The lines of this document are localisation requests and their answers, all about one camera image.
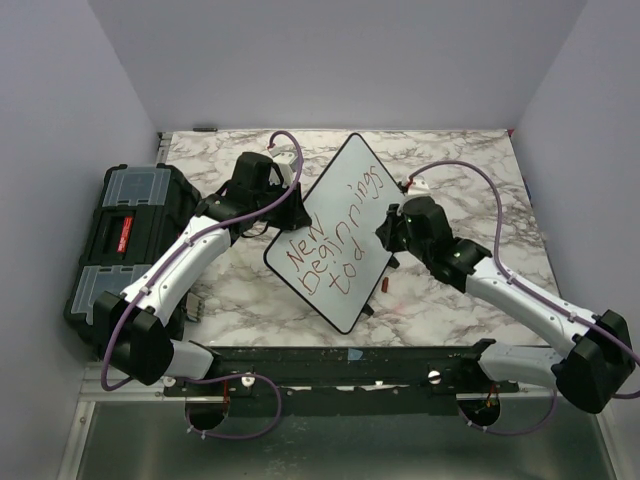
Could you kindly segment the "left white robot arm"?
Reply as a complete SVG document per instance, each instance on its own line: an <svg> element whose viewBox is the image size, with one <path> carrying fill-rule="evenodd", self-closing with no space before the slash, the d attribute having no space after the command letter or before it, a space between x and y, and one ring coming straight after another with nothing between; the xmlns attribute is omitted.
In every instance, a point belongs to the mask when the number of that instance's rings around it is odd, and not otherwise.
<svg viewBox="0 0 640 480"><path fill-rule="evenodd" d="M177 340L168 324L204 269L255 224L291 232L311 223L299 184L300 153L242 153L220 191L204 197L183 232L136 281L93 306L93 343L104 367L151 385L164 376L187 378L201 395L222 380L213 353Z"/></svg>

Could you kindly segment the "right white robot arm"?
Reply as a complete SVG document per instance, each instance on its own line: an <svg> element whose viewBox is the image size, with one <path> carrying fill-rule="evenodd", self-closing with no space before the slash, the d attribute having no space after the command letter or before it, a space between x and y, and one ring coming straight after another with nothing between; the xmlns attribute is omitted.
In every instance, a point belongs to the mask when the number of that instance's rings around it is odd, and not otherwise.
<svg viewBox="0 0 640 480"><path fill-rule="evenodd" d="M592 414L619 397L635 369L621 315L581 308L499 266L488 249L455 236L443 208L428 195L390 205L376 235L385 250L412 254L437 281L491 304L546 342L489 342L460 367L467 389L480 392L494 381L532 384L556 390Z"/></svg>

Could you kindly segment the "black framed whiteboard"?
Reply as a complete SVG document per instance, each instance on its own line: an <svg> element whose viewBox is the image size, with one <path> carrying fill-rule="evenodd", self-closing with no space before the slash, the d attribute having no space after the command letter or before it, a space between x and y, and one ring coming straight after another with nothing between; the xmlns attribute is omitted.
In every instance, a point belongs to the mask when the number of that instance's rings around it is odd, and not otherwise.
<svg viewBox="0 0 640 480"><path fill-rule="evenodd" d="M312 224L280 232L265 265L342 334L371 315L369 300L394 266L375 234L401 202L396 181L364 138L351 134L304 198Z"/></svg>

